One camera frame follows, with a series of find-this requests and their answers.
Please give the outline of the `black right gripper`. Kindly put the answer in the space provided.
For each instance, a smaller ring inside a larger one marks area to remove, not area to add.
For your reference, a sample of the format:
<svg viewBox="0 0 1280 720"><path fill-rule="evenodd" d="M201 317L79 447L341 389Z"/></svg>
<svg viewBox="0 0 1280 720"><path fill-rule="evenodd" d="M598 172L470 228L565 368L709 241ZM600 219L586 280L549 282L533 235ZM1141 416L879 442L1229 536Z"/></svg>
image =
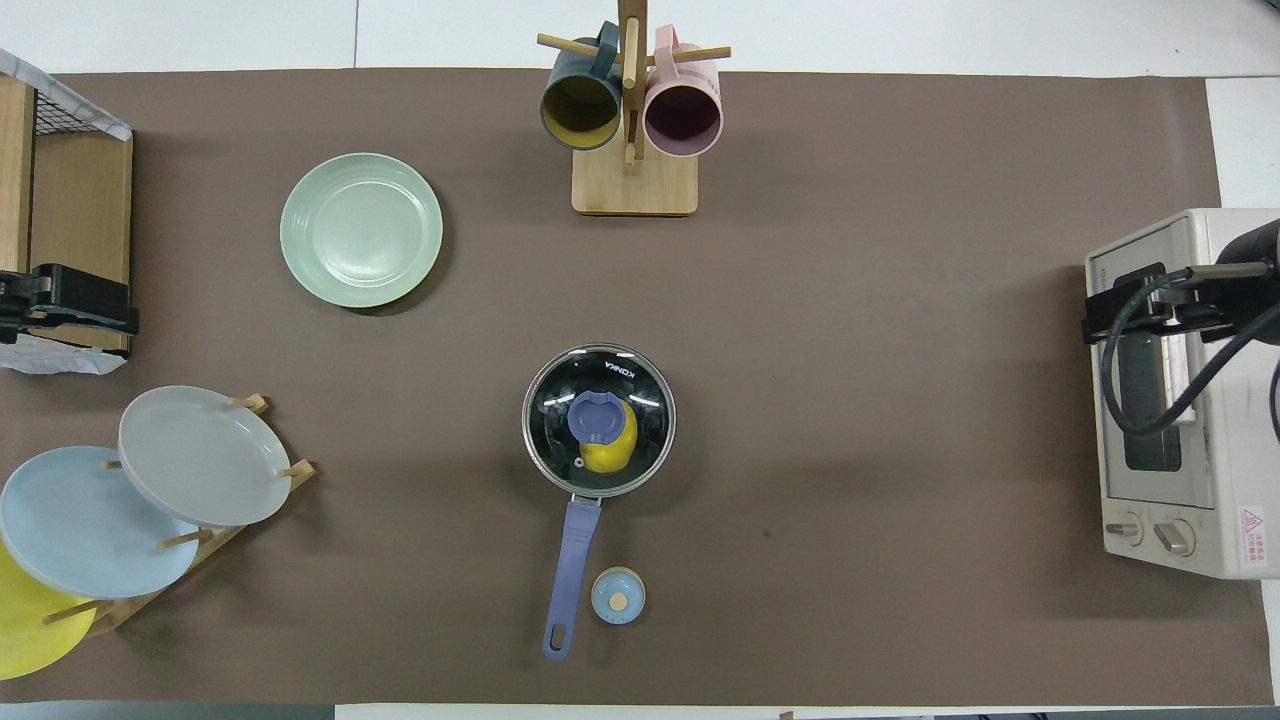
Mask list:
<svg viewBox="0 0 1280 720"><path fill-rule="evenodd" d="M1192 265L1171 273L1175 281L1143 299L1134 313L1120 325L1116 336L1135 332L1147 333L1236 333L1242 324L1229 316L1221 305L1222 290L1228 283L1224 272L1208 265ZM1157 264L1133 272L1116 281L1108 290L1088 297L1082 319L1082 342L1085 346L1102 343L1111 334L1112 325L1123 307L1146 286L1164 277Z"/></svg>

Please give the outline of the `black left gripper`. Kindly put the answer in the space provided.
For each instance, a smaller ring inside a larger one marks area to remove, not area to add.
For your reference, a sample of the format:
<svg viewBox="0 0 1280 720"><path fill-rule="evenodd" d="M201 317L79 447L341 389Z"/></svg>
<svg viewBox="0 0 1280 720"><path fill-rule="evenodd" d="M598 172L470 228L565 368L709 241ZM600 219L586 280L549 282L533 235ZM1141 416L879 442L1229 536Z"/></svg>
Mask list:
<svg viewBox="0 0 1280 720"><path fill-rule="evenodd" d="M108 331L123 336L140 333L140 310L131 302L127 284L72 266L47 263L33 272L3 272L4 323L56 323Z"/></svg>

